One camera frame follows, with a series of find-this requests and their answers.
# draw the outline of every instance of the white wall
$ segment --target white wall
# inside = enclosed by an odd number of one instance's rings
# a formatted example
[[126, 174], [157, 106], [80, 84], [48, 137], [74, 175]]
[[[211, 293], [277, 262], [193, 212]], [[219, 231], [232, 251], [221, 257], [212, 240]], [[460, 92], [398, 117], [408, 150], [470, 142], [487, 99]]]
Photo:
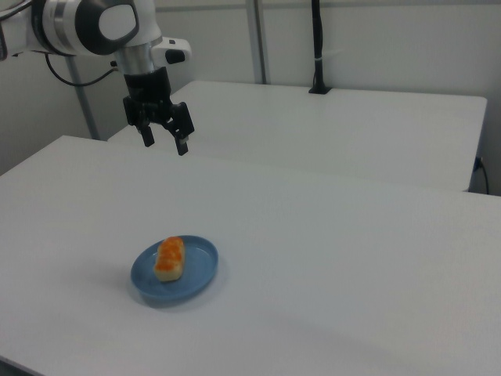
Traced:
[[[157, 21], [163, 35], [186, 39], [193, 50], [191, 61], [168, 68], [173, 92], [193, 80], [255, 82], [244, 0], [204, 1], [202, 9], [202, 1], [156, 3], [160, 6]], [[78, 58], [82, 79], [106, 71], [111, 60]], [[128, 92], [120, 74], [85, 91], [103, 139], [127, 126], [122, 98]]]
[[[68, 78], [63, 58], [53, 57]], [[88, 137], [73, 88], [57, 81], [41, 54], [0, 63], [0, 175], [62, 135]]]
[[[304, 2], [265, 0], [273, 84], [312, 84], [311, 10], [297, 6]], [[332, 6], [322, 16], [324, 52], [335, 52], [324, 63], [329, 85], [486, 97], [479, 154], [501, 194], [501, 5]], [[480, 178], [474, 188], [483, 191]]]

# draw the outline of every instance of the black cable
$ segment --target black cable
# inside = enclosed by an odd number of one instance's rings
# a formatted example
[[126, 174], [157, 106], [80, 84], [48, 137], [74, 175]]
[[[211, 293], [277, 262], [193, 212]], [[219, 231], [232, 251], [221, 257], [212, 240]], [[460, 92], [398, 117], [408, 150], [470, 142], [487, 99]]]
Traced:
[[19, 8], [15, 8], [11, 13], [7, 13], [3, 16], [0, 16], [0, 22], [2, 21], [5, 21], [7, 19], [9, 19], [10, 17], [12, 16], [15, 16], [17, 13], [19, 12], [22, 12], [24, 11], [26, 8], [29, 8], [31, 6], [31, 4], [33, 3], [33, 1], [29, 1], [29, 2], [26, 2], [25, 4], [23, 4], [22, 6], [20, 6]]
[[49, 54], [46, 53], [45, 54], [45, 61], [47, 62], [47, 66], [49, 67], [50, 71], [52, 72], [52, 74], [54, 74], [54, 76], [60, 80], [62, 83], [66, 84], [66, 85], [69, 85], [69, 86], [73, 86], [75, 88], [84, 88], [85, 86], [90, 86], [90, 85], [94, 85], [94, 84], [97, 84], [98, 82], [102, 81], [104, 78], [108, 77], [110, 74], [112, 74], [113, 72], [116, 72], [118, 71], [117, 68], [113, 68], [113, 69], [110, 69], [109, 71], [107, 71], [105, 74], [103, 74], [101, 77], [97, 77], [97, 79], [93, 80], [93, 81], [90, 81], [90, 82], [85, 82], [84, 84], [75, 84], [73, 82], [69, 82], [67, 80], [65, 80], [64, 78], [62, 78], [61, 76], [59, 76], [57, 74], [57, 72], [54, 70], [54, 67], [52, 66], [52, 64], [50, 63], [50, 59], [49, 59]]
[[490, 194], [490, 192], [489, 192], [489, 188], [488, 188], [487, 170], [485, 170], [485, 165], [484, 165], [484, 162], [483, 162], [483, 160], [482, 160], [482, 159], [480, 160], [480, 167], [481, 167], [482, 171], [484, 172], [484, 178], [485, 178], [485, 192], [486, 192], [487, 194]]
[[484, 158], [482, 158], [482, 157], [476, 157], [476, 158], [475, 158], [475, 163], [474, 163], [474, 166], [473, 166], [473, 172], [478, 171], [480, 168], [481, 168], [481, 169], [482, 169], [482, 171], [484, 172], [484, 179], [485, 179], [485, 193], [486, 193], [486, 194], [490, 194], [490, 189], [489, 189], [489, 187], [488, 187], [487, 170], [485, 169], [485, 165], [484, 165]]

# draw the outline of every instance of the bread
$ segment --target bread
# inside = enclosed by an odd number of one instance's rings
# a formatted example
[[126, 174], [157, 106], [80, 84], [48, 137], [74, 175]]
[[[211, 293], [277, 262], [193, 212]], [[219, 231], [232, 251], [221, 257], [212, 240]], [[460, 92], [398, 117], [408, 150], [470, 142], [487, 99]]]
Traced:
[[159, 246], [153, 272], [160, 282], [178, 280], [185, 266], [185, 245], [180, 237], [168, 237]]

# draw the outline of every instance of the blue plate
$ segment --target blue plate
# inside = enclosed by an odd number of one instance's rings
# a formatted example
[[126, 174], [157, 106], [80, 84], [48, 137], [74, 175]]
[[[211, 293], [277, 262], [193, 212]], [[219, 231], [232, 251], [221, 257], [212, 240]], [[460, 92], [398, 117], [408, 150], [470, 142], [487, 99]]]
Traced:
[[218, 268], [218, 250], [208, 240], [190, 235], [181, 236], [185, 244], [185, 267], [181, 278], [160, 282], [153, 272], [157, 249], [162, 241], [146, 249], [135, 260], [131, 279], [147, 298], [170, 302], [188, 298], [202, 290], [212, 280]]

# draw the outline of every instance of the white table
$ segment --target white table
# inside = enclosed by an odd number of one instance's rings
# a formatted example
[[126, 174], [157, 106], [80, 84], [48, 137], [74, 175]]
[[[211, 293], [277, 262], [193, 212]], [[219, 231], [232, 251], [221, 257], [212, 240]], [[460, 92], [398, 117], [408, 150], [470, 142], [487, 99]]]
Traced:
[[[398, 92], [332, 90], [195, 81], [172, 96], [195, 125], [190, 153], [310, 172], [463, 191], [486, 100]], [[175, 151], [154, 125], [156, 149]], [[143, 146], [135, 127], [112, 143]]]
[[[62, 138], [0, 177], [0, 356], [46, 376], [501, 373], [501, 201]], [[129, 283], [174, 234], [218, 274]]]

